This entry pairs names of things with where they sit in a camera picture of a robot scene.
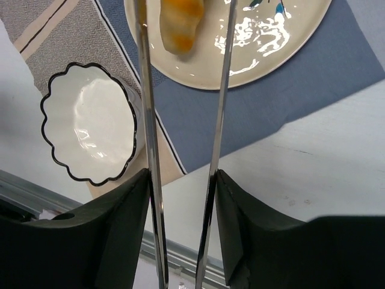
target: striped cloth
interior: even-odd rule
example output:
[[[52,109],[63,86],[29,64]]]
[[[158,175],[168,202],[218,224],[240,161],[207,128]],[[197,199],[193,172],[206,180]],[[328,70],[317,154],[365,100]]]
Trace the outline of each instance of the striped cloth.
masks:
[[[231,89],[223,155],[385,79],[383,15],[383,0],[333,0],[316,33],[286,64]],[[124,0],[0,0],[0,18],[43,95],[49,77],[73,61],[97,62],[140,93]],[[152,70],[166,184],[209,162],[218,93],[190,89]],[[91,192],[104,193],[145,166],[143,150],[121,180],[90,186]]]

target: orange spot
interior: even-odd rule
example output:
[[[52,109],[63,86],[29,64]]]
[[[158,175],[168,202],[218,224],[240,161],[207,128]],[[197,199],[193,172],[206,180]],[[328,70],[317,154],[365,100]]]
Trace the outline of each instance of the orange spot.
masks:
[[[205,11],[199,0],[164,0],[164,2],[194,17],[202,17]]]
[[[190,38],[183,34],[172,35],[175,45],[181,52],[189,52],[194,44],[194,38]]]

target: black bowl rim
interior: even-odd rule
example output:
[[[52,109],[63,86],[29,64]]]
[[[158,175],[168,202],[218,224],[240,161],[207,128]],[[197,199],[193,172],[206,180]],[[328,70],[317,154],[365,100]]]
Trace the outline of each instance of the black bowl rim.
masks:
[[[63,75],[66,75],[68,73],[68,71],[70,70],[71,67],[73,66],[79,66],[79,67],[82,67],[82,68],[89,68],[89,67],[97,67],[99,68],[100,70],[102,70],[105,74],[107,74],[107,76],[109,78],[111,78],[113,81],[115,81],[119,86],[120,88],[123,90],[124,94],[125,94],[125,97],[126,97],[126,100],[127,100],[127,103],[129,105],[129,108],[131,109],[131,113],[134,117],[134,145],[132,147],[132,153],[131,153],[131,156],[128,158],[128,160],[125,162],[125,165],[123,166],[122,168],[122,171],[117,175],[117,176],[114,176],[114,177],[108,177],[107,179],[103,180],[102,182],[94,182],[92,181],[91,178],[77,178],[75,175],[72,174],[71,172],[71,169],[68,165],[60,162],[56,156],[55,156],[55,146],[54,144],[47,138],[46,134],[45,134],[45,125],[48,121],[48,116],[44,110],[44,102],[50,98],[51,96],[51,84],[53,82],[53,80],[56,78],[56,77],[59,77],[59,76],[63,76]],[[88,64],[81,64],[81,63],[78,63],[78,62],[71,62],[67,65],[65,71],[63,72],[58,72],[58,73],[55,73],[53,74],[50,78],[49,78],[49,81],[48,81],[48,93],[46,96],[43,97],[42,101],[40,102],[40,109],[44,115],[44,120],[43,120],[43,123],[42,123],[42,127],[41,127],[41,132],[42,132],[42,136],[44,138],[44,140],[51,146],[51,156],[52,156],[52,159],[55,161],[55,163],[57,163],[59,166],[62,166],[62,167],[65,167],[67,169],[67,173],[69,174],[69,176],[74,179],[75,181],[78,181],[78,182],[84,182],[84,181],[88,181],[91,185],[95,186],[95,187],[100,187],[101,185],[104,185],[106,184],[107,182],[109,181],[116,181],[118,179],[120,179],[126,169],[127,169],[127,166],[128,164],[130,163],[130,161],[134,158],[136,152],[137,152],[137,130],[138,130],[138,120],[137,120],[137,115],[135,113],[135,110],[131,104],[131,101],[129,100],[128,98],[128,94],[127,94],[127,90],[126,90],[126,87],[122,84],[122,82],[113,77],[103,66],[101,66],[100,64],[98,63],[94,63],[94,62],[91,62],[91,63],[88,63]]]

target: tongs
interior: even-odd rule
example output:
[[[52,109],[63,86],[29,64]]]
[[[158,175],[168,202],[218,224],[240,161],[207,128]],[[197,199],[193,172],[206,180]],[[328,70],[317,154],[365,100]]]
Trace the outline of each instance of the tongs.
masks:
[[[159,289],[168,288],[168,263],[163,216],[161,171],[159,166],[158,137],[156,134],[156,113],[152,91],[149,37],[147,30],[146,0],[135,0],[137,42],[139,50],[140,80],[146,135],[147,161],[150,171],[150,198],[155,242],[156,269]]]
[[[207,254],[209,249],[212,211],[214,208],[215,192],[217,190],[217,172],[221,153],[224,110],[226,107],[226,96],[229,88],[231,54],[233,50],[233,40],[235,31],[236,4],[237,0],[231,0],[229,23],[227,25],[226,48],[224,51],[224,60],[222,67],[221,87],[219,92],[217,124],[215,125],[214,146],[212,148],[209,179],[206,192],[205,214],[203,215],[203,227],[198,252],[195,284],[196,289],[202,289],[207,266]]]

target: plate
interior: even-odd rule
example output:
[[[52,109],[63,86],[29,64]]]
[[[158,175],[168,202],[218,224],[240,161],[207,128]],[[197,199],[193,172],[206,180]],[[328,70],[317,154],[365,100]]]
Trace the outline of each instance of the plate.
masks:
[[[96,63],[70,63],[48,88],[42,134],[54,161],[76,181],[119,179],[144,146],[138,93]]]
[[[205,16],[193,49],[175,56],[162,44],[160,0],[147,6],[152,64],[172,80],[197,89],[220,88],[230,0],[205,0]],[[229,86],[267,75],[292,57],[314,33],[331,0],[238,0]],[[129,29],[136,41],[134,0],[125,0]]]

